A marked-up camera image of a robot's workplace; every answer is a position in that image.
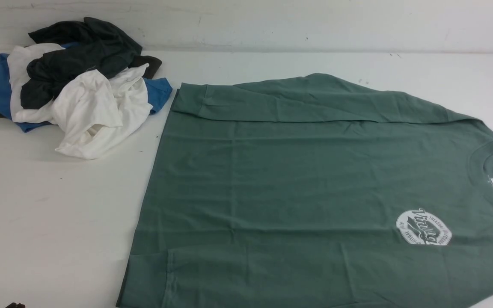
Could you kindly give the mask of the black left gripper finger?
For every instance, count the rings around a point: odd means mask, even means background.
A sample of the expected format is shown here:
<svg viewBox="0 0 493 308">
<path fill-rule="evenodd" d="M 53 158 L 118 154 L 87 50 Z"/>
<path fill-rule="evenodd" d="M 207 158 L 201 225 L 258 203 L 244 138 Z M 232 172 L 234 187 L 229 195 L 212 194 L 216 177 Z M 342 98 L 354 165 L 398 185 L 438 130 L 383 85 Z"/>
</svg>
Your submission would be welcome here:
<svg viewBox="0 0 493 308">
<path fill-rule="evenodd" d="M 26 306 L 22 303 L 12 302 L 6 306 L 6 308 L 25 308 Z"/>
</svg>

